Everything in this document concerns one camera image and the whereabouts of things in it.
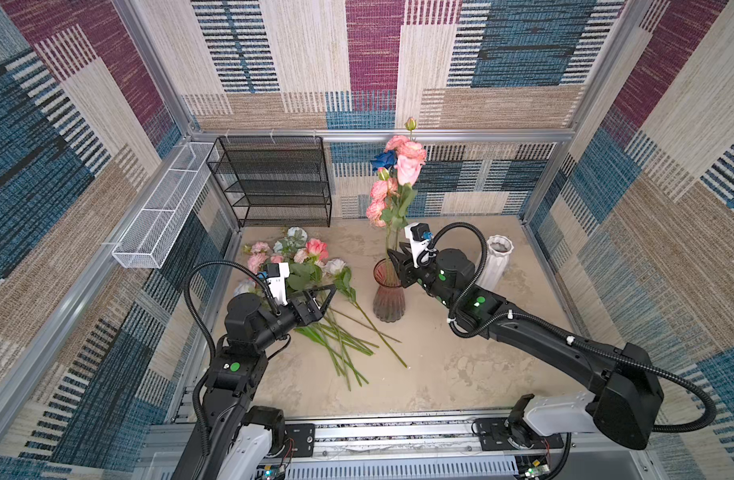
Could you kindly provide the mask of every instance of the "blue flower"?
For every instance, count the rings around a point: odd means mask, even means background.
[[[374,160],[370,160],[372,163],[372,171],[378,171],[380,167],[391,168],[396,165],[396,152],[389,150],[384,154],[375,155]]]

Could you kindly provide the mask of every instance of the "glass vase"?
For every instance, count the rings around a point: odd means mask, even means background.
[[[372,300],[372,312],[384,322],[399,320],[407,304],[404,302],[404,289],[394,272],[394,265],[385,258],[380,260],[372,270],[374,281],[378,282],[378,292]]]

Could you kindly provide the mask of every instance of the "table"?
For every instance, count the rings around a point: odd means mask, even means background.
[[[467,221],[480,228],[485,236],[507,236],[514,243],[514,252],[496,293],[527,312],[571,330],[515,216],[446,216],[413,220],[429,224],[433,232],[454,221]],[[372,269],[384,255],[385,230],[370,226],[364,219],[332,219],[329,228],[305,229],[309,237],[327,242],[331,258],[340,257],[350,265],[358,302],[372,314],[372,299],[378,287]],[[242,243],[263,240],[273,245],[281,235],[280,227],[249,227],[244,231]],[[478,240],[467,230],[451,230],[442,237],[438,248],[449,246],[461,249],[473,262],[478,258]],[[242,254],[236,259],[241,264],[246,264],[246,260],[247,256]],[[238,270],[232,273],[213,332],[215,338],[225,332],[222,321],[226,305],[238,282],[245,278]],[[409,368],[402,367],[377,334],[338,316],[341,326],[354,336],[382,345],[372,357],[352,353],[356,368],[367,377],[369,385],[359,387],[352,377],[352,391],[349,391],[345,380],[335,374],[325,348],[294,332],[290,347],[270,361],[257,390],[255,404],[281,408],[286,417],[356,415],[507,408],[526,393],[562,395],[582,389],[563,372],[512,346],[478,336],[472,339],[456,337],[446,322],[447,309],[430,299],[419,286],[406,289],[405,295],[407,311],[402,319],[385,323],[372,316],[372,321],[380,331],[402,341],[392,345]],[[340,293],[333,304],[337,310],[364,321]],[[268,351],[280,346],[277,342]]]

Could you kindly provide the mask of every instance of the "pink rose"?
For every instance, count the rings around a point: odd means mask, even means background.
[[[388,194],[389,195],[398,195],[399,193],[399,182],[396,180],[396,177],[391,177],[388,179]]]
[[[305,248],[308,249],[309,254],[319,255],[321,252],[327,249],[327,245],[318,238],[311,238],[305,244]]]
[[[308,250],[306,250],[305,248],[301,248],[295,254],[295,258],[293,260],[296,264],[302,264],[303,262],[305,262],[306,258],[308,258]]]
[[[263,252],[252,255],[249,257],[249,260],[247,260],[247,268],[249,268],[254,274],[256,274],[260,271],[260,267],[263,266],[267,259],[268,255],[264,254]]]
[[[425,165],[425,158],[427,153],[423,148],[423,145],[419,144],[416,141],[408,141],[402,143],[397,147],[396,153],[397,155],[403,155],[413,160],[421,160],[423,162],[423,165]]]
[[[425,162],[421,160],[413,160],[403,155],[399,155],[396,162],[396,173],[398,176],[398,182],[400,185],[410,184],[414,185],[418,181],[420,175],[420,168]]]
[[[385,202],[382,200],[373,200],[370,206],[367,207],[367,218],[369,218],[372,225],[385,226],[385,222],[380,218],[383,214],[383,208],[385,208]]]
[[[376,199],[382,200],[388,194],[388,181],[378,180],[372,184],[372,190],[369,192],[369,196]]]
[[[265,253],[268,252],[271,249],[266,242],[257,242],[255,245],[252,245],[252,249],[250,250],[253,254],[259,254],[261,252]]]
[[[385,151],[395,149],[399,145],[402,145],[404,142],[408,142],[408,141],[410,141],[409,138],[403,135],[396,135],[391,140],[389,140],[388,143],[386,143]]]

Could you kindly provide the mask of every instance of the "white wire basket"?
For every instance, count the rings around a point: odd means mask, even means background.
[[[161,268],[209,178],[207,159],[218,160],[210,143],[189,142],[113,249],[124,268]]]

